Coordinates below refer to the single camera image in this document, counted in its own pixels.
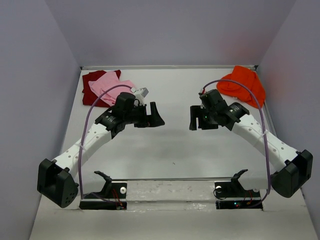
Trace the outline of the pink t shirt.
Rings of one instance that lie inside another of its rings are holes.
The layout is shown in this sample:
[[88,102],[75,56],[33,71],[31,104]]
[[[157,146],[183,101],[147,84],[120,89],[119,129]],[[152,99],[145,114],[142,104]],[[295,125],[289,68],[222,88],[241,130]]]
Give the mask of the pink t shirt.
[[116,103],[116,99],[120,93],[133,93],[137,89],[130,80],[120,81],[115,71],[104,73],[97,80],[89,81],[88,85],[96,97],[99,97],[106,90],[113,87],[113,89],[109,90],[100,98],[102,102],[110,107]]

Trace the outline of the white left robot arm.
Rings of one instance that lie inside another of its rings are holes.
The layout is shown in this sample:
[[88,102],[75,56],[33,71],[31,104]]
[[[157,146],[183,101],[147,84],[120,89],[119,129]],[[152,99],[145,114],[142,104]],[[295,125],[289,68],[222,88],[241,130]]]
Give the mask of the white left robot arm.
[[115,104],[98,116],[91,127],[84,126],[76,143],[54,159],[44,159],[38,167],[37,191],[61,208],[68,207],[76,195],[83,197],[82,166],[98,149],[127,125],[156,128],[165,124],[155,102],[150,103],[150,114],[147,113],[148,93],[145,87],[121,92]]

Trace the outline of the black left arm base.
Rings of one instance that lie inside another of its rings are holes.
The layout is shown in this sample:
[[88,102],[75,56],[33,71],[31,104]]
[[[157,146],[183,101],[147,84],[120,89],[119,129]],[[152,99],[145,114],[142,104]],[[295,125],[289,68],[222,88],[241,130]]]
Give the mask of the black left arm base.
[[128,183],[126,181],[113,180],[101,171],[94,173],[104,180],[100,191],[86,193],[79,203],[81,210],[126,210]]

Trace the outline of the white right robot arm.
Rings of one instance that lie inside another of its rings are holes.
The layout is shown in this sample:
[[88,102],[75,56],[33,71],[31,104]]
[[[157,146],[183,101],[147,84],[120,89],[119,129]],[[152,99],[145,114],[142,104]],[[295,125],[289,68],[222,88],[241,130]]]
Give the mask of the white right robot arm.
[[227,104],[218,90],[199,96],[200,105],[190,107],[191,131],[214,130],[225,127],[240,136],[260,152],[275,172],[258,177],[248,169],[234,174],[228,189],[239,191],[274,189],[280,196],[292,197],[311,177],[313,155],[285,144],[257,121],[242,104]]

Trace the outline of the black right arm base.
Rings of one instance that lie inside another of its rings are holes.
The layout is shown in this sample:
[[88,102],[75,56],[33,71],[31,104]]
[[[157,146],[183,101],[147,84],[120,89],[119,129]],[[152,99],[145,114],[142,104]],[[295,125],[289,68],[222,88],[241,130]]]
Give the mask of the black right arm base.
[[216,198],[217,210],[263,209],[262,203],[260,203],[261,194],[252,189],[245,190],[239,183],[239,178],[247,171],[247,169],[243,169],[235,173],[230,181],[214,183],[213,195]]

